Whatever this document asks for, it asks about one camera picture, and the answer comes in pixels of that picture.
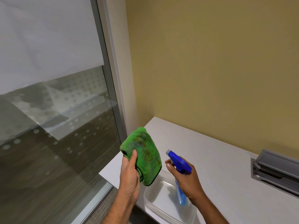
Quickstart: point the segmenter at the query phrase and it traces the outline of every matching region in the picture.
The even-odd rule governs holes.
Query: folded green towel
[[[121,145],[123,155],[130,160],[133,149],[137,151],[137,171],[140,182],[149,186],[162,168],[158,149],[144,127],[133,131]]]

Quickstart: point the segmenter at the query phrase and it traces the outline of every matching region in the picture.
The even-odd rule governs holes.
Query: clear plastic bin
[[[161,170],[155,181],[145,189],[144,203],[148,209],[169,223],[192,224],[196,207],[189,201],[180,205],[176,197],[175,179],[167,171]]]

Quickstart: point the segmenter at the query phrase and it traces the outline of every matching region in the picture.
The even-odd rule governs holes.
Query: blue spray nozzle
[[[169,158],[172,160],[172,162],[174,163],[176,170],[180,173],[191,173],[192,168],[190,167],[190,165],[183,160],[181,157],[179,157],[177,154],[175,154],[173,151],[171,150],[167,150],[166,154],[169,156]]]

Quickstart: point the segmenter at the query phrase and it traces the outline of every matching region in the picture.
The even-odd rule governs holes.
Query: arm
[[[192,167],[192,173],[185,175],[170,164],[170,159],[165,161],[167,169],[176,178],[183,193],[197,207],[207,224],[229,224],[202,189],[195,167],[186,162]]]
[[[133,150],[130,161],[123,157],[119,189],[102,224],[127,224],[139,196],[139,174],[135,169],[137,152]]]

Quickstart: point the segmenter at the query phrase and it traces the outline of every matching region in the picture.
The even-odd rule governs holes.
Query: forearm
[[[205,193],[198,196],[195,205],[206,224],[229,224]]]
[[[127,224],[134,204],[121,192],[117,196],[102,224]]]

